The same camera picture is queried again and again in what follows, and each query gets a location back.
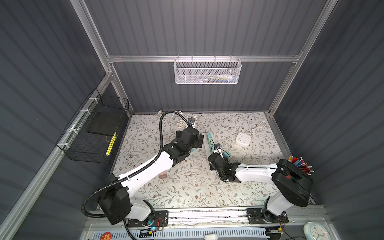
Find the black bracket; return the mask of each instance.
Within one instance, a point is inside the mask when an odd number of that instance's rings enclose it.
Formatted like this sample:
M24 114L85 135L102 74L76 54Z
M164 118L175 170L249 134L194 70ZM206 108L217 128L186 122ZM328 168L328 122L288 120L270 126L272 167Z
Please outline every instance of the black bracket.
M264 223L266 223L265 216L262 213L262 209L263 209L262 207L246 209L249 224L264 224ZM289 222L288 216L287 216L285 211L281 214L281 216L282 217L280 217L280 218L276 217L276 218L272 219L271 223L279 223L280 224L280 221L281 221L281 223L288 223Z
M128 220L128 227L157 227L157 220L159 218L159 227L166 227L168 225L168 211L156 211L154 221L151 225L146 226L147 222L139 221L137 219Z

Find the white clock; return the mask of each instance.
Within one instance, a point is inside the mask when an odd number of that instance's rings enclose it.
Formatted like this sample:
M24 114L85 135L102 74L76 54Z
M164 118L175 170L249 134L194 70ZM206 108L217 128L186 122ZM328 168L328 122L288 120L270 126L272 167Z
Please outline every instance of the white clock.
M331 240L328 231L317 222L308 222L305 224L304 234L307 240Z

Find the patterned table surface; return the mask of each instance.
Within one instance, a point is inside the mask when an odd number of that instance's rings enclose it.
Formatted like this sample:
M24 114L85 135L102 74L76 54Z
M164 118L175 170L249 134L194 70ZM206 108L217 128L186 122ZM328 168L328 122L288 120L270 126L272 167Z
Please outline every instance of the patterned table surface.
M231 153L231 162L245 164L271 164L282 158L281 150L264 113L210 113L188 114L199 116L207 130L214 134L216 143ZM167 122L171 114L164 117ZM114 168L114 174L130 171L155 156L159 150L160 116L133 115ZM163 124L164 144L175 138L175 116ZM235 144L240 131L255 128L260 121L267 126L252 137L249 147ZM199 122L196 128L205 132ZM148 200L154 208L231 207L263 205L268 196L277 191L276 186L263 182L224 183L209 171L207 155L203 148L193 149L185 161L167 171L168 177L153 178L142 186L135 198Z

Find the white cube power socket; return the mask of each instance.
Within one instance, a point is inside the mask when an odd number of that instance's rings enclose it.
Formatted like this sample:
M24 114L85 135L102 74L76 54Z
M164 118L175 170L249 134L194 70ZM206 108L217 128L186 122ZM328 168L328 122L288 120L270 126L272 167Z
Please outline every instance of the white cube power socket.
M236 136L236 144L240 145L242 147L248 147L249 144L251 143L252 137L249 136L248 134L239 132Z

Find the orange sticker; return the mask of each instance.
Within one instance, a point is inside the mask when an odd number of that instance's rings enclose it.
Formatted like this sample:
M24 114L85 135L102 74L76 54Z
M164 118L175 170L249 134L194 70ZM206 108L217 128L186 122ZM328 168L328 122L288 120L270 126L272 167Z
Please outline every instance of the orange sticker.
M100 240L111 240L112 239L112 234L110 233L110 232L106 232L106 233L104 233L102 236L101 236L101 238L100 238Z

